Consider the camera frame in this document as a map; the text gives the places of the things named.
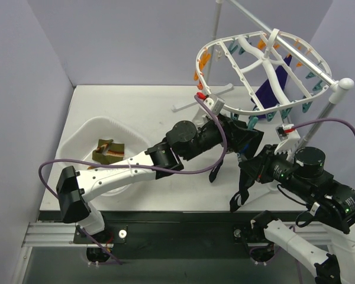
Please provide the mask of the white round clip hanger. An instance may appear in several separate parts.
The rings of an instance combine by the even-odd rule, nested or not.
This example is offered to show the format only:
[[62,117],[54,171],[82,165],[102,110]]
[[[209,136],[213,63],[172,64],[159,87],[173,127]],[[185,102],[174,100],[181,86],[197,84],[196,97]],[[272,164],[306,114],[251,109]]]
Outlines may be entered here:
[[[231,63],[228,61],[228,59],[226,57],[220,56],[218,54],[218,50],[219,50],[219,48],[216,47],[215,48],[215,53],[214,53],[214,56],[213,56],[212,60],[214,60],[214,61],[219,61],[219,60],[225,61],[228,64],[228,68],[232,72],[233,76],[236,77],[238,82],[240,83],[240,85],[242,87],[244,87],[244,85],[241,83],[238,75],[236,74],[235,70],[231,67]],[[277,47],[276,50],[283,57],[284,61],[288,64],[288,66],[291,67],[291,69],[293,70],[294,74],[297,75],[298,79],[300,79],[302,81],[302,83],[304,84],[304,87],[306,87],[307,90],[312,91],[314,86],[320,80],[317,77],[314,77],[314,78],[311,77],[311,75],[309,74],[309,69],[306,68],[305,66],[299,64],[296,58],[288,55],[288,52],[284,48]],[[265,74],[265,72],[264,72],[264,70],[263,70],[263,68],[261,66],[255,68],[251,72],[246,73],[245,77],[248,80],[249,84],[251,85],[252,90],[254,90],[255,92],[258,90],[259,87],[261,87],[261,85],[266,80],[268,80],[267,79],[267,75]],[[193,79],[197,83],[197,88],[198,88],[198,81],[195,80],[195,71],[194,71]],[[286,96],[291,101],[295,101],[295,100],[303,98],[302,92],[299,90],[299,88],[293,83],[293,81],[289,77],[287,78],[285,89],[283,91],[284,91]],[[229,103],[226,103],[226,104],[231,106],[231,107],[233,107],[233,108],[241,108],[241,109],[244,109],[246,111],[255,110],[256,109],[255,103],[249,97],[249,93],[246,90],[246,88],[245,88],[245,92],[246,92],[246,97],[251,100],[251,102],[253,103],[253,106],[250,106],[250,107],[249,106],[245,106],[245,107],[241,106],[240,107],[240,106],[231,106]]]

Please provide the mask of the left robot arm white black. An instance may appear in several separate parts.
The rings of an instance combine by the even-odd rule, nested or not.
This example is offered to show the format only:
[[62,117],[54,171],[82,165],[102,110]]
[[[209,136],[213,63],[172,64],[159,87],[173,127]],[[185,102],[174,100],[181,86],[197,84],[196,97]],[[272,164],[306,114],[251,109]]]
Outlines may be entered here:
[[132,183],[182,172],[182,161],[189,161],[219,144],[229,152],[239,153],[252,145],[258,146],[262,137],[263,132],[223,115],[201,127],[191,121],[179,121],[161,142],[107,169],[65,167],[56,186],[62,222],[79,224],[94,243],[102,243],[107,239],[108,227],[91,203],[98,196]]

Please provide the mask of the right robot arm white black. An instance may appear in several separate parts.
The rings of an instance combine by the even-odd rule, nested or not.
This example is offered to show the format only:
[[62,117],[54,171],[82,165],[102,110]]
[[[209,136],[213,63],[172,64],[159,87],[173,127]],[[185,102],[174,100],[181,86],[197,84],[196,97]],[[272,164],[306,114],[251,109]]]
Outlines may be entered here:
[[244,179],[241,200],[248,197],[253,183],[276,181],[278,188],[299,197],[306,208],[296,217],[295,225],[303,228],[320,222],[333,250],[328,253],[316,248],[268,210],[251,220],[251,236],[284,249],[312,273],[316,283],[355,283],[355,190],[324,170],[322,150],[302,147],[289,162],[284,154],[275,154],[275,148],[266,145],[257,156],[240,160]]

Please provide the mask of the black blue sock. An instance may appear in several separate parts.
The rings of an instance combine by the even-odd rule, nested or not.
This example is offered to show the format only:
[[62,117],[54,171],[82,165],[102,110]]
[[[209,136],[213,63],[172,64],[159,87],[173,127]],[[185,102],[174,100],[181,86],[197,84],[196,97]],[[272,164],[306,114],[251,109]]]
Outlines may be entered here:
[[218,172],[220,171],[222,165],[223,165],[224,160],[222,159],[209,173],[208,179],[210,183],[213,183],[218,175]]
[[236,212],[248,200],[248,189],[254,185],[254,181],[250,179],[248,174],[241,168],[241,163],[247,160],[247,155],[250,154],[249,145],[246,145],[242,151],[237,153],[238,167],[240,168],[240,177],[238,183],[238,191],[230,199],[230,212]]

